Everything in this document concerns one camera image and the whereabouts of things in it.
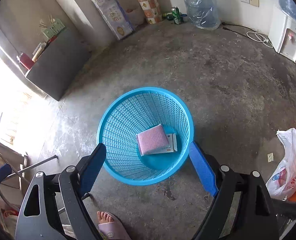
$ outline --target basket bottom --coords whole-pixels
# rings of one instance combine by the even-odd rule
[[[165,133],[176,133],[177,137],[177,152],[172,153],[160,153],[160,154],[152,154],[152,155],[144,155],[141,156],[139,152],[139,148],[137,146],[137,154],[140,161],[147,166],[148,168],[154,170],[164,170],[171,167],[173,164],[177,162],[181,155],[182,143],[178,133],[171,127],[163,125]]]

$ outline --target white plastic bag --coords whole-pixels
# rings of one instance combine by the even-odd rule
[[[271,197],[284,199],[296,192],[296,129],[277,131],[278,139],[285,148],[285,157],[266,183]]]

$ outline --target pink sponge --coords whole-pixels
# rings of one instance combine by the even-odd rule
[[[167,136],[161,124],[137,134],[137,142],[141,156],[169,146]]]

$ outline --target green beer can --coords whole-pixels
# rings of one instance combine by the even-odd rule
[[[171,13],[174,17],[175,24],[181,24],[180,13],[178,7],[172,7]]]

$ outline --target pink slipper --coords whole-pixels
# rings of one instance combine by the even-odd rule
[[[131,240],[129,235],[127,234],[124,226],[120,222],[120,220],[109,212],[105,212],[109,216],[111,216],[114,222],[111,223],[103,223],[99,224],[99,230],[106,236],[108,239],[114,240]]]

